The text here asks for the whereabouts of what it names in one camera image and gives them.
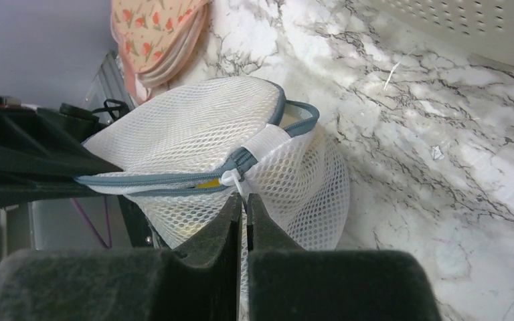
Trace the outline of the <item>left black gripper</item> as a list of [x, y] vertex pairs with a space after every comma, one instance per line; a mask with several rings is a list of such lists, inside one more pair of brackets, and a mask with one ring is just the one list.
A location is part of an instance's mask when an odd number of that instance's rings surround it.
[[[121, 172], [118, 166], [92, 154], [79, 142], [130, 112], [126, 102], [106, 99], [103, 107], [85, 110], [62, 103], [58, 110], [22, 104], [0, 96], [0, 172], [81, 177]], [[70, 182], [0, 183], [0, 208], [47, 199], [97, 197], [101, 193]]]

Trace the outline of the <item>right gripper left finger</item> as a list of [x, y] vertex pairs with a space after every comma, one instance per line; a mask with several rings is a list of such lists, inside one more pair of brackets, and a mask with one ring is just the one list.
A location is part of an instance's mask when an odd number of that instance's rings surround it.
[[242, 198], [176, 249], [23, 250], [0, 263], [0, 320], [237, 320]]

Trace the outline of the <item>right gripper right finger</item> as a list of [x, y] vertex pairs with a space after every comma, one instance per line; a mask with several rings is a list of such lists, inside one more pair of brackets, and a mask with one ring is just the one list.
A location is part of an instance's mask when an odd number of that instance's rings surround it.
[[425, 271], [392, 250], [307, 251], [250, 194], [251, 320], [439, 320]]

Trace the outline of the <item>yellow bra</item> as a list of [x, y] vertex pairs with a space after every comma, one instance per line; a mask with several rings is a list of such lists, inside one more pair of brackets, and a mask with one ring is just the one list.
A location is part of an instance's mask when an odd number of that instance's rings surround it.
[[212, 179], [208, 182], [204, 182], [204, 183], [194, 186], [194, 189], [210, 189], [210, 188], [220, 187], [220, 186], [221, 186], [221, 184], [220, 184], [219, 179]]

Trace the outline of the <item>floral pink laundry bag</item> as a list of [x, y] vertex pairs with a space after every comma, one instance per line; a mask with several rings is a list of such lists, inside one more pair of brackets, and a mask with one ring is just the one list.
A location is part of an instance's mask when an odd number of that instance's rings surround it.
[[110, 29], [118, 44], [124, 85], [139, 104], [189, 59], [207, 25], [209, 1], [111, 2]]

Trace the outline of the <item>cream laundry basket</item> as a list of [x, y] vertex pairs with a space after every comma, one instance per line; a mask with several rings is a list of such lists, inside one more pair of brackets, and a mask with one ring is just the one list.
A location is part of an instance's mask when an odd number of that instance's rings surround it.
[[369, 5], [473, 54], [514, 66], [514, 0], [374, 0]]

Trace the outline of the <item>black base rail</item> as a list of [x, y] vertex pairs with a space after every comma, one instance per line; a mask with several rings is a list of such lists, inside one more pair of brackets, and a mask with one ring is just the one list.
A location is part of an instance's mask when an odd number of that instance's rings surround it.
[[122, 195], [118, 203], [132, 247], [168, 247], [137, 204]]

